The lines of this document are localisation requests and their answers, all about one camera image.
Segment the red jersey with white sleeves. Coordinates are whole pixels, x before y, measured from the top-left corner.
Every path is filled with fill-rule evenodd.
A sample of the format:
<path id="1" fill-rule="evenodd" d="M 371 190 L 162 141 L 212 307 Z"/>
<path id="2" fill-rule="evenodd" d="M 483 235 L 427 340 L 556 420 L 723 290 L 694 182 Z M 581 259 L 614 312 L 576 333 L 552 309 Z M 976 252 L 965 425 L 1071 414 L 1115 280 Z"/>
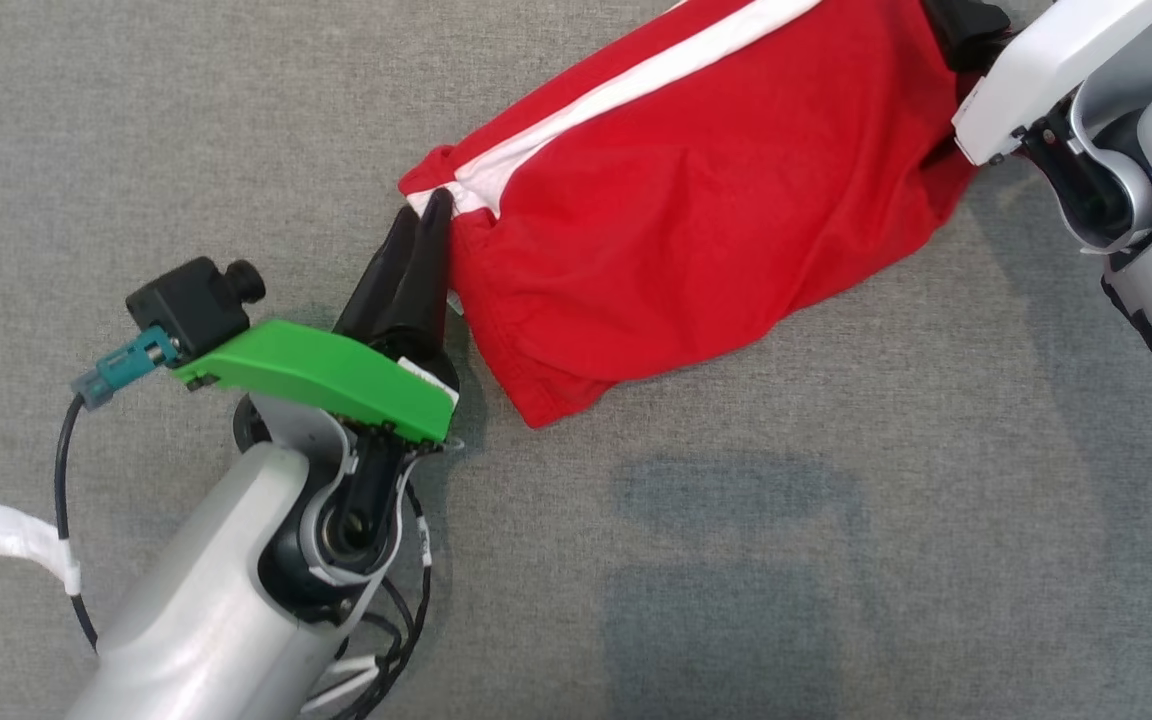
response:
<path id="1" fill-rule="evenodd" d="M 922 0 L 677 0 L 397 183 L 530 427 L 925 247 L 973 165 Z"/>

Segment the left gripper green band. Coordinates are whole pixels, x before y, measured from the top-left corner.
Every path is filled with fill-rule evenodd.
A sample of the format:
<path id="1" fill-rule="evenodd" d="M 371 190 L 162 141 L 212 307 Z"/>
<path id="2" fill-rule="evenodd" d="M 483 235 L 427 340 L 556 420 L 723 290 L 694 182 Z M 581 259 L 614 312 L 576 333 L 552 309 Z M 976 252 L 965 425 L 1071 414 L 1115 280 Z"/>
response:
<path id="1" fill-rule="evenodd" d="M 192 389 L 282 397 L 371 427 L 389 424 L 416 445 L 442 444 L 460 393 L 415 363 L 444 355 L 453 210 L 452 192 L 435 188 L 422 214 L 397 211 L 334 334 L 273 319 L 172 374 Z"/>

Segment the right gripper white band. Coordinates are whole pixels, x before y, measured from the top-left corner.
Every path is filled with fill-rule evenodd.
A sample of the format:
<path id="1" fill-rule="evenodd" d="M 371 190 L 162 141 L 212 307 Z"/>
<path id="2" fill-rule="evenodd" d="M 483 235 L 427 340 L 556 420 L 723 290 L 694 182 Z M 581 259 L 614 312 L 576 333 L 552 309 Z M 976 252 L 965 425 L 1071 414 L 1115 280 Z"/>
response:
<path id="1" fill-rule="evenodd" d="M 983 167 L 1020 145 L 1014 132 L 1152 26 L 1152 0 L 1056 0 L 1016 35 L 986 0 L 920 0 L 945 65 L 986 73 L 954 115 L 955 141 Z"/>

